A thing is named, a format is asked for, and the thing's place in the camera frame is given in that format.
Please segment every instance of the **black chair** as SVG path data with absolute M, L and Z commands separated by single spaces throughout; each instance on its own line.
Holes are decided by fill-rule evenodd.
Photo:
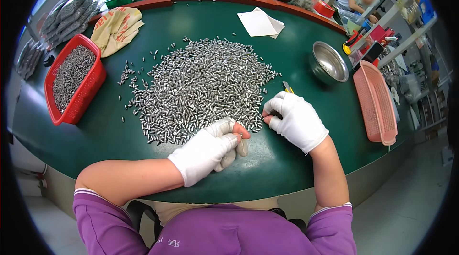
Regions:
M 155 238 L 157 239 L 159 237 L 161 230 L 163 230 L 163 226 L 161 226 L 160 224 L 158 214 L 156 214 L 156 212 L 153 210 L 151 206 L 146 205 L 145 203 L 142 203 L 140 201 L 134 200 L 129 203 L 128 208 L 126 208 L 126 211 L 131 216 L 132 227 L 135 230 L 137 230 L 137 232 L 140 232 L 142 215 L 145 213 L 148 216 L 148 218 L 155 222 Z M 280 208 L 272 208 L 269 211 L 279 214 L 283 218 L 287 219 L 285 212 Z M 301 232 L 303 232 L 303 234 L 306 235 L 307 226 L 304 220 L 298 218 L 287 220 L 295 224 L 301 230 Z

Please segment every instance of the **white paper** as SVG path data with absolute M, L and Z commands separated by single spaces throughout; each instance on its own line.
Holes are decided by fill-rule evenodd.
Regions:
M 253 11 L 263 11 L 259 7 L 255 7 Z M 285 28 L 284 22 L 280 22 L 279 20 L 274 19 L 273 17 L 270 17 L 268 14 L 266 14 L 266 17 L 269 19 L 269 22 L 271 22 L 274 30 L 276 30 L 275 35 L 269 35 L 271 38 L 276 39 L 277 36 L 279 35 L 280 31 Z
M 264 11 L 238 13 L 237 15 L 250 37 L 278 34 Z

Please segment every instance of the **cloth bag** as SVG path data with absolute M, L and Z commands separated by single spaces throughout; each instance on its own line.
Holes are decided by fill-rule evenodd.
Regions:
M 108 11 L 94 26 L 91 41 L 108 57 L 129 44 L 143 26 L 142 13 L 137 8 L 117 7 Z

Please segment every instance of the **green tabletop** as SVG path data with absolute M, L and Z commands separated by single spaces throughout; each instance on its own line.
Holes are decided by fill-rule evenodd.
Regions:
M 346 83 L 324 86 L 309 70 L 308 54 L 315 41 L 333 46 L 350 68 L 341 48 L 346 40 L 344 35 L 301 17 L 264 9 L 271 17 L 284 22 L 285 28 L 277 39 L 250 37 L 236 14 L 252 11 L 253 6 L 211 1 L 188 4 L 189 7 L 186 2 L 178 2 L 172 7 L 142 11 L 145 25 L 139 34 L 129 45 L 102 59 L 107 71 L 106 80 L 77 125 L 52 124 L 43 88 L 49 68 L 39 65 L 22 85 L 14 115 L 14 135 L 35 156 L 71 178 L 101 160 L 166 158 L 177 146 L 147 144 L 138 116 L 124 109 L 132 95 L 127 85 L 117 85 L 125 61 L 133 62 L 134 69 L 139 71 L 144 67 L 145 72 L 140 77 L 148 80 L 146 72 L 160 62 L 159 57 L 154 61 L 149 51 L 159 50 L 158 55 L 167 54 L 167 47 L 173 42 L 177 49 L 186 45 L 183 36 L 204 39 L 218 35 L 253 45 L 265 62 L 272 63 L 273 69 L 283 74 L 282 78 L 277 77 L 266 85 L 266 100 L 283 90 L 281 80 L 284 80 L 296 94 L 312 103 L 330 130 L 346 174 L 388 152 L 386 146 L 371 143 L 366 137 L 353 73 Z M 93 27 L 84 34 L 90 37 Z M 58 46 L 53 53 L 57 54 L 63 46 Z M 410 134 L 408 105 L 402 102 L 399 109 L 404 111 L 400 112 L 404 131 L 399 128 L 397 144 Z M 126 118 L 125 123 L 121 121 L 122 116 Z M 313 186 L 311 158 L 305 157 L 300 149 L 265 124 L 260 132 L 252 135 L 248 147 L 246 158 L 238 157 L 229 168 L 220 173 L 212 172 L 191 188 L 145 198 L 180 203 L 226 203 L 284 195 Z

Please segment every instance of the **metal part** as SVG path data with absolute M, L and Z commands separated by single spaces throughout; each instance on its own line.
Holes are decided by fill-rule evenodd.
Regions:
M 78 45 L 57 69 L 53 82 L 53 96 L 54 103 L 61 114 L 64 113 L 94 62 L 94 53 L 89 48 Z
M 260 87 L 276 77 L 271 66 L 258 62 L 250 45 L 187 36 L 183 40 L 189 42 L 185 48 L 162 55 L 161 64 L 147 72 L 151 81 L 142 79 L 139 86 L 131 78 L 135 99 L 129 104 L 135 106 L 134 115 L 140 113 L 147 142 L 183 144 L 224 117 L 259 131 Z

